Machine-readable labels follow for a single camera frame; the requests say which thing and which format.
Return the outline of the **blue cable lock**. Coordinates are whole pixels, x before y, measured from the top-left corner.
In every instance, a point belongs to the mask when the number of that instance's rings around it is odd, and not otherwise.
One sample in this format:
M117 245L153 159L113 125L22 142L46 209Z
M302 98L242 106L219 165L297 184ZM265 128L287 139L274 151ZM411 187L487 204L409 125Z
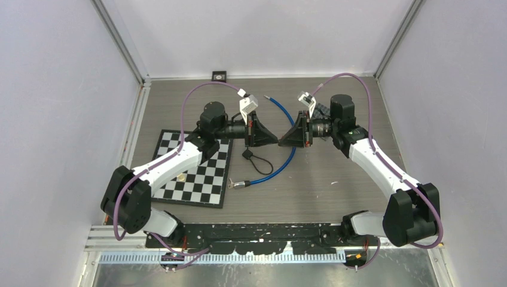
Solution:
M276 99L273 99L272 97L268 97L268 96L265 96L266 99L268 99L270 102L272 102L273 104L275 104L287 117L287 119L289 120L290 124L293 126L295 121L293 120L293 118L291 117L291 115L289 114L289 112L287 111L287 109L282 105L280 104ZM292 161L294 155L295 155L295 152L296 152L296 148L292 148L291 149L291 153L289 154L289 157L287 158L287 160L282 164L282 166L280 168L278 168L277 170L275 170L272 174L270 175L267 175L261 179L257 179L257 180L254 180L254 181L240 181L240 182L233 182L232 179L228 179L228 183L227 183L227 188L229 189L241 189L241 188L246 188L246 187L249 187L251 185L256 185L256 184L261 184L263 182L266 182L272 178L274 178L275 176L277 176L278 174L280 174L288 165L289 163Z

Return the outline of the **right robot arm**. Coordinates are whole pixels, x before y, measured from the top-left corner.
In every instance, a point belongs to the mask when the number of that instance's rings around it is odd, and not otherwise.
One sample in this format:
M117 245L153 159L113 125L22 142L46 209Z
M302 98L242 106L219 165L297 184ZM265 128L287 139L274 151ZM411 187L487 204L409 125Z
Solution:
M313 118L316 99L308 92L298 100L308 109L299 111L279 146L308 148L315 138L331 138L336 149L361 167L377 184L388 200L382 213L367 210L343 217L340 232L348 245L357 245L365 236L385 237L397 247L439 236L439 191L431 183L421 184L397 166L369 137L368 131L357 125L355 104L345 94L330 100L330 115Z

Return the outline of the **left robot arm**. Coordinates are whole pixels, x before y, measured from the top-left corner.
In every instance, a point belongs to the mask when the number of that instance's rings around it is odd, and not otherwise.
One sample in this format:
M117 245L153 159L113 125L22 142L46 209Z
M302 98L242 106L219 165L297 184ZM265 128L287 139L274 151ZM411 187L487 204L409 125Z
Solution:
M159 235L170 248L179 246L184 235L177 227L178 219L153 208L152 194L168 180L211 159L218 152L221 139L244 139L247 147L278 142L255 111L249 111L242 120L231 120L222 103L207 103L197 127L187 137L178 139L171 152L134 169L120 166L113 171L100 208L112 219L117 240L146 231Z

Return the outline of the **grey building plate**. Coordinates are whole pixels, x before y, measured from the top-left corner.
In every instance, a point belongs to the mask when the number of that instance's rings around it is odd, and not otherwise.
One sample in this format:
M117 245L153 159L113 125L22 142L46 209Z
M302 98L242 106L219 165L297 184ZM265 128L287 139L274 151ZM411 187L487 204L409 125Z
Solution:
M312 118L324 119L329 117L330 117L330 109L321 103L317 103L314 108Z

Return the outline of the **small black square device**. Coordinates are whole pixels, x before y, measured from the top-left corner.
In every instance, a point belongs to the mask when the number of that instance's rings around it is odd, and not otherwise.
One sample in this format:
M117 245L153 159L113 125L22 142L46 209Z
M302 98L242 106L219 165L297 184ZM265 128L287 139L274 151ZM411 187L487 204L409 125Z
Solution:
M213 71L211 81L226 83L227 82L227 72L226 71Z

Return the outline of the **black white chessboard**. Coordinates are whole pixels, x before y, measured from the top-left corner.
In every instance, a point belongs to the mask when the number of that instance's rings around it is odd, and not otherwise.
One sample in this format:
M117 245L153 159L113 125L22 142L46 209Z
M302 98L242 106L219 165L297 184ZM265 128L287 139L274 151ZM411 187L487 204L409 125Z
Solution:
M153 202L221 209L227 189L233 140L219 140L219 151L205 163L184 172L185 182L176 177L155 192Z

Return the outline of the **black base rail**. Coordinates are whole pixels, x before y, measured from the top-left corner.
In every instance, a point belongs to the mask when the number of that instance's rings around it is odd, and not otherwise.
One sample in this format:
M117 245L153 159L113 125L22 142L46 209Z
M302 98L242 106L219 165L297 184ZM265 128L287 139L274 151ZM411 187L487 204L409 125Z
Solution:
M353 236L340 224L182 224L162 241L190 252L208 248L210 254L281 254L287 247L295 255L331 254L333 248L376 248L373 236Z

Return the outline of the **aluminium frame rail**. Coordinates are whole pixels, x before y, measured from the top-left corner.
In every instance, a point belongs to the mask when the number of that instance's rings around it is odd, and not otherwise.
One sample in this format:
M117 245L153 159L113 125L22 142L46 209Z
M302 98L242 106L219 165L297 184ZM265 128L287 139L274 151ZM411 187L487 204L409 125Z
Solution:
M195 256L180 257L163 251L146 252L102 252L99 264L184 264L194 261L195 264L288 264L288 263L345 263L346 254L343 250L335 250L329 254L294 254L292 250L279 254L255 255L248 252L240 255L205 254L200 258Z

